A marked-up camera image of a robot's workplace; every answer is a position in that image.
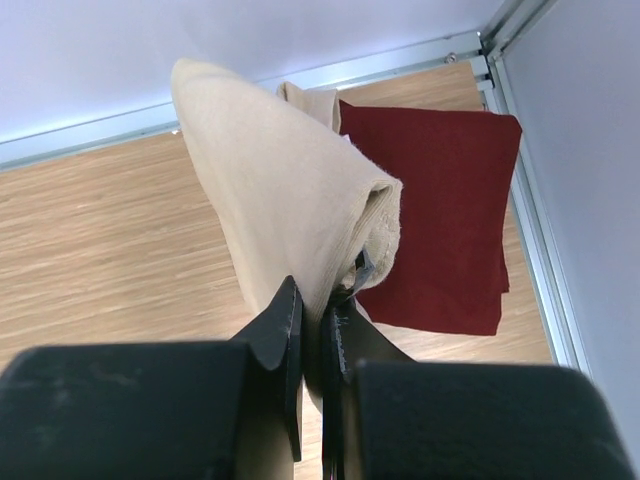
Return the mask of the beige t shirt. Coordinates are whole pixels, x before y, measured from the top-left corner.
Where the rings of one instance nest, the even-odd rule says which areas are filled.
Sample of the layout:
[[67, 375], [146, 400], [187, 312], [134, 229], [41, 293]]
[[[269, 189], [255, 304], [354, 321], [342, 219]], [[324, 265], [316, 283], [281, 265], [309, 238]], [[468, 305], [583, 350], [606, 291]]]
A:
[[285, 83], [271, 93], [237, 73], [181, 59], [171, 94], [198, 180], [215, 209], [241, 293], [263, 311], [292, 278], [303, 307], [305, 383], [323, 413], [323, 475], [339, 477], [336, 385], [346, 331], [391, 345], [357, 294], [390, 273], [402, 182], [341, 132], [333, 91]]

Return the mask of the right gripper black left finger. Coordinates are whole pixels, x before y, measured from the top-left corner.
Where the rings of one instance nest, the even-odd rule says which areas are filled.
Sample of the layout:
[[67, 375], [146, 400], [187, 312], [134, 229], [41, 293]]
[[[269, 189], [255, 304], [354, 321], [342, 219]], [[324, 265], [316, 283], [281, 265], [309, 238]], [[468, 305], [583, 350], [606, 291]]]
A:
[[228, 340], [39, 346], [1, 376], [5, 479], [290, 479], [303, 302], [286, 278]]

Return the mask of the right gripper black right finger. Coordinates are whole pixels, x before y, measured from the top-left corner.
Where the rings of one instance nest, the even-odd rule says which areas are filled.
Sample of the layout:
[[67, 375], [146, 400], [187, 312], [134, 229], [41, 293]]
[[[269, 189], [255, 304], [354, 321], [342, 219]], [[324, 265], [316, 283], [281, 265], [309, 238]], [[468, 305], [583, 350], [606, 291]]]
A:
[[564, 367], [424, 363], [357, 309], [366, 253], [321, 322], [327, 479], [629, 479], [605, 402]]

